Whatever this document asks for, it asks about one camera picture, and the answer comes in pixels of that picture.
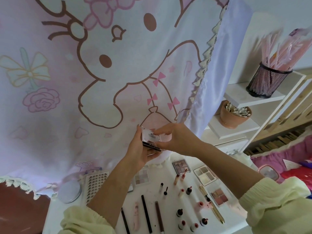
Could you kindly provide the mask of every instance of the small bottle cap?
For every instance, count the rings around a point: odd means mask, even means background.
[[[203,218],[202,223],[206,225],[208,223],[208,218]]]

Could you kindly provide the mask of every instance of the terracotta pot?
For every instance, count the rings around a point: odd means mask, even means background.
[[[240,117],[237,115],[234,115],[230,112],[228,112],[225,108],[226,104],[228,103],[228,101],[224,101],[221,107],[221,112],[220,112],[220,124],[223,125],[224,127],[228,128],[228,129],[235,129],[238,125],[244,123],[245,121],[247,121],[251,115],[252,115],[252,111],[250,110],[249,107],[247,107],[247,110],[250,113],[250,116],[248,117]]]

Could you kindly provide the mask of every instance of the white palette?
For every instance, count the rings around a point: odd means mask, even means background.
[[[85,178],[85,185],[83,189],[83,198],[81,205],[87,205],[95,196],[101,185],[107,179],[110,172],[93,172]]]

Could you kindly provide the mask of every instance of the mesh pencil holder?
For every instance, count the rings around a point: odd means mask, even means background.
[[[270,98],[291,72],[271,69],[260,62],[260,66],[246,90],[253,97]]]

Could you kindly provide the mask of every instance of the light purple fabric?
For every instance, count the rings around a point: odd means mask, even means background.
[[[198,137],[220,106],[252,14],[243,0],[229,1],[207,72],[185,122]]]
[[[299,163],[305,159],[308,159],[312,155],[312,135],[307,136],[303,141],[290,148],[272,152],[267,156],[252,157],[252,162],[259,168],[263,165],[270,165],[281,174],[287,171],[283,159]],[[280,177],[277,182],[283,182],[284,178]]]
[[[112,170],[137,124],[183,121],[226,2],[0,0],[0,177],[41,190]],[[198,136],[221,101],[252,15],[241,0],[228,8],[187,119]]]

